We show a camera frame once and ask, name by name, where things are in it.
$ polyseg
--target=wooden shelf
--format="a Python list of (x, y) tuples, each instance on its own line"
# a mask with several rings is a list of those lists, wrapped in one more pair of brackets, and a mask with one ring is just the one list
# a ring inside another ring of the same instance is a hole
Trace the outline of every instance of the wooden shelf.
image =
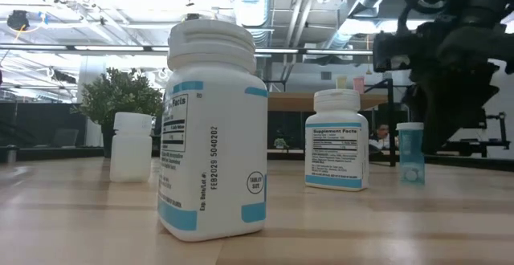
[[(386, 102), (386, 95), (361, 94), (361, 110)], [(314, 93), (270, 92), (267, 110), (270, 112), (314, 112)]]

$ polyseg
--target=supplement bottle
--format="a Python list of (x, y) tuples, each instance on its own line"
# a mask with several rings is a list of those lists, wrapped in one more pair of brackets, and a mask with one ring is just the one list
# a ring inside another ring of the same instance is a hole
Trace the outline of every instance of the supplement bottle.
[(184, 241), (260, 230), (266, 218), (267, 90), (240, 26), (176, 25), (169, 36), (158, 213)]
[(400, 180), (425, 184), (425, 157), (421, 150), (423, 123), (396, 124), (399, 132)]
[(359, 92), (314, 94), (316, 115), (305, 122), (305, 185), (358, 191), (368, 187), (368, 121)]
[(111, 181), (148, 181), (152, 161), (152, 117), (118, 112), (114, 117)]

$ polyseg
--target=green plant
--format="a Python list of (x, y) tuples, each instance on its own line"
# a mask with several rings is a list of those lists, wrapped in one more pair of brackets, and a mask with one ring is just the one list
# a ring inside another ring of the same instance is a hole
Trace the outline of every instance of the green plant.
[(275, 141), (273, 142), (273, 145), (276, 148), (287, 148), (288, 147), (288, 143), (286, 143), (286, 141), (283, 138), (276, 138)]
[(102, 126), (111, 128), (117, 112), (162, 114), (162, 94), (135, 69), (124, 73), (108, 68), (107, 73), (85, 84), (82, 94), (83, 103), (77, 110)]

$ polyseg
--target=white bottle cap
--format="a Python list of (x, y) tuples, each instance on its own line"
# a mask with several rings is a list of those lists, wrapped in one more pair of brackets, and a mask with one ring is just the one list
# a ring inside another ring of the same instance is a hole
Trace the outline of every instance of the white bottle cap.
[(114, 129), (118, 133), (141, 133), (149, 136), (152, 132), (152, 116), (133, 112), (117, 112), (114, 116)]
[(400, 123), (396, 124), (397, 130), (423, 130), (423, 123)]
[(168, 38), (172, 71), (197, 61), (223, 62), (254, 72), (255, 45), (250, 32), (218, 20), (190, 20), (174, 26)]
[(320, 106), (326, 109), (361, 109), (361, 95), (353, 89), (328, 89), (314, 94), (314, 110)]

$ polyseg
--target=wooden table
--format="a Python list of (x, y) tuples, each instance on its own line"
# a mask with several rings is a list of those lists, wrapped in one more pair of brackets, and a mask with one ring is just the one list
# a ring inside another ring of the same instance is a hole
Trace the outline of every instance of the wooden table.
[[(157, 171), (154, 160), (153, 171)], [(155, 175), (108, 181), (102, 158), (0, 167), (0, 264), (513, 264), (514, 174), (427, 166), (424, 187), (371, 166), (360, 193), (304, 186), (270, 161), (265, 230), (183, 243), (157, 220)]]

